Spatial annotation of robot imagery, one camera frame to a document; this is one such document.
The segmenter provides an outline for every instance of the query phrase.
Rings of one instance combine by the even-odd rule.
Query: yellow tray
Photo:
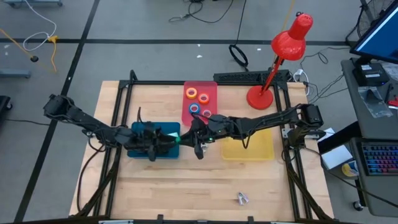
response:
[[[223,159],[231,161],[264,161],[274,159],[271,130],[264,129],[254,133],[250,138],[247,149],[243,148],[241,140],[227,138],[221,143],[221,154]]]

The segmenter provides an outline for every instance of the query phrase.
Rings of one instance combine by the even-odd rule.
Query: keyboard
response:
[[[398,175],[398,142],[369,141],[360,146],[358,152],[367,175]]]
[[[255,72],[229,72],[216,73],[213,75],[215,82],[231,82],[231,83],[255,83],[263,84],[269,76],[269,71],[255,71]],[[273,82],[287,82],[291,79],[288,70],[278,70]]]

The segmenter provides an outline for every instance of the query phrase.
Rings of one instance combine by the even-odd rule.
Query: lamp shade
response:
[[[292,27],[278,34],[271,42],[275,54],[286,60],[299,60],[305,52],[305,35],[310,30],[313,19],[308,14],[296,17]]]

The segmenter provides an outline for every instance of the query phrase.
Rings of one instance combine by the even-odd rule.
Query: concrete floor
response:
[[[68,0],[63,7],[46,5],[35,9],[57,23],[56,34],[61,39],[80,39],[94,2]],[[184,15],[188,3],[180,0],[100,0],[88,38],[233,40],[237,35],[243,2],[235,0],[223,20],[216,24],[205,24],[192,18],[171,24],[168,19]],[[216,19],[228,4],[228,0],[206,0],[202,12],[197,16]],[[289,6],[288,1],[248,1],[240,39],[271,40],[280,32]],[[342,41],[356,22],[358,7],[359,1],[354,0],[301,0],[296,2],[293,12],[303,11],[314,17],[314,26],[307,40]],[[288,24],[293,19],[294,15],[291,15]],[[29,8],[12,9],[7,4],[0,4],[0,27],[14,38],[22,39],[34,32],[52,30],[51,24],[37,17]],[[308,46],[306,54],[314,54],[328,47],[325,44],[327,42]],[[47,66],[51,66],[52,47],[52,44],[44,44],[34,52]],[[42,107],[51,93],[61,92],[78,42],[58,44],[57,47],[58,73],[53,74],[31,63],[15,45],[0,42],[0,68],[32,71],[30,79],[0,80],[0,95],[10,96],[14,103],[8,118],[49,123],[42,115]],[[248,69],[266,70],[271,64],[273,53],[270,45],[239,47],[249,58]],[[326,50],[325,55],[329,59],[327,65],[322,64],[317,57],[308,58],[303,64],[310,82],[320,88],[339,76],[340,61],[352,56],[348,50]],[[299,66],[299,62],[285,62],[283,69],[294,72]],[[242,70],[230,56],[228,44],[85,44],[68,96],[81,109],[93,114],[101,82],[127,79],[130,69],[134,69],[141,80],[212,80],[214,73]],[[330,91],[345,87],[342,79]],[[344,115],[334,107],[337,103],[346,108]],[[337,131],[356,120],[347,91],[320,99],[317,105],[321,108],[325,127]],[[9,121],[2,125],[0,223],[14,220],[47,129],[46,126]],[[66,124],[57,125],[24,221],[68,216],[86,144],[86,137],[80,129]],[[398,223],[398,219],[374,217],[366,209],[355,211],[351,202],[358,199],[356,190],[329,175],[326,175],[326,180],[336,218],[346,222]]]

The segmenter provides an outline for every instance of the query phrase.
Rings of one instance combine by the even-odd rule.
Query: computer monitor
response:
[[[398,1],[394,1],[384,14],[360,38],[350,53],[361,58],[398,63]]]

